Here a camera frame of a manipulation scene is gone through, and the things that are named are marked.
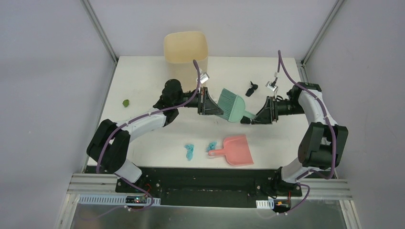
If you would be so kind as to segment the mint green hand brush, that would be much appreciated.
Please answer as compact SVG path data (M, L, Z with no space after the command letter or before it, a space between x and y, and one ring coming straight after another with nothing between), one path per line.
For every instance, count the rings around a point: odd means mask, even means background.
M239 123L243 117L249 119L254 119L256 117L255 114L245 109L245 101L241 96L227 90L226 88L222 89L217 104L224 112L222 115L218 116L230 123Z

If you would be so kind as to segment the pink plastic dustpan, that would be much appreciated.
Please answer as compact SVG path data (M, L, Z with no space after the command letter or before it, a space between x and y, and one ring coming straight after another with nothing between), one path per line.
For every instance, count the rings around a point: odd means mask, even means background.
M223 148L208 151L211 157L224 156L231 166L253 165L246 135L234 135L226 137L223 141Z

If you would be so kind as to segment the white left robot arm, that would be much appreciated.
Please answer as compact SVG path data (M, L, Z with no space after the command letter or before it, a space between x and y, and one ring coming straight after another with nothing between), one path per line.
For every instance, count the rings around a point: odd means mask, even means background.
M86 154L97 162L98 170L103 169L127 180L128 188L134 193L140 193L145 189L146 180L141 177L141 169L127 159L129 143L172 123L179 115L180 107L197 108L199 115L224 114L210 97L207 87L184 92L179 80L170 79L165 83L159 100L146 114L121 122L103 120Z

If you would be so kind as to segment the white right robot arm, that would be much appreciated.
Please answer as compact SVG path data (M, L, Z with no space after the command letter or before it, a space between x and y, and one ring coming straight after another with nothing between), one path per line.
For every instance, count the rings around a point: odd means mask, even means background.
M298 146L298 156L280 167L270 179L276 195L284 195L312 173L333 171L340 163L348 137L348 129L337 124L323 103L318 84L298 82L287 93L288 99L267 97L265 105L250 120L252 125L276 122L282 115L304 114L308 128Z

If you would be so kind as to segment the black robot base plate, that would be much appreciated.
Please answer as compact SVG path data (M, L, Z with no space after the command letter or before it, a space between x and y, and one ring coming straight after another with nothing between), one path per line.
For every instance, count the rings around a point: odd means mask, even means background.
M254 208L268 197L304 197L302 185L281 181L278 169L142 167L135 185L162 205Z

